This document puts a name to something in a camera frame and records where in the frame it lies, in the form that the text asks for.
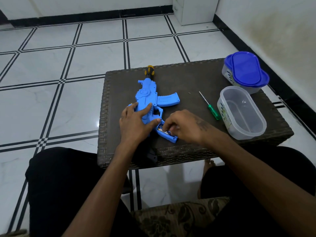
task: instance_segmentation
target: floor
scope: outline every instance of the floor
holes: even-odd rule
[[[0,234],[8,231],[13,215],[12,230],[28,228],[24,173],[34,154],[55,146],[97,152],[107,71],[237,51],[213,23],[180,26],[172,14],[2,29],[0,40]],[[315,136],[268,86],[263,91],[295,133],[282,145],[316,165]],[[203,161],[196,161],[132,170],[138,191],[122,199],[130,210],[194,200],[202,169]]]

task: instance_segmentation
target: black pants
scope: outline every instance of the black pants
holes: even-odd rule
[[[264,151],[261,149],[257,153],[255,149],[248,151],[315,194],[316,169],[304,155],[287,147],[264,147]],[[30,236],[61,236],[103,172],[96,164],[96,154],[55,147],[35,155],[25,174],[30,203]],[[275,231],[275,228],[284,233],[227,166],[210,168],[201,184],[202,198],[221,196],[231,196],[231,201],[207,229],[213,236],[257,235],[253,229],[263,233]],[[146,236],[120,201],[111,236],[131,233]]]

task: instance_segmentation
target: bare foot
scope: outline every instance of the bare foot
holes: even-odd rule
[[[204,175],[206,174],[207,170],[208,170],[209,168],[211,168],[211,167],[214,167],[214,166],[216,166],[216,164],[214,163],[213,160],[211,160],[211,159],[205,159],[205,160],[204,160],[204,168],[203,168],[203,176],[202,176],[202,179],[203,179]],[[200,187],[199,187],[199,189],[198,189],[198,191],[197,191],[197,198],[198,198],[198,199],[201,199],[201,184],[200,184]]]

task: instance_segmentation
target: green screwdriver handle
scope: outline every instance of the green screwdriver handle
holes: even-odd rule
[[[211,106],[208,105],[207,108],[211,111],[211,113],[214,115],[215,119],[220,120],[221,116],[217,113],[217,111]]]

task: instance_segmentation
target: wall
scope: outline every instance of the wall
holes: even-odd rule
[[[316,111],[316,0],[219,0],[216,14]]]
[[[0,0],[9,20],[164,5],[172,0]]]

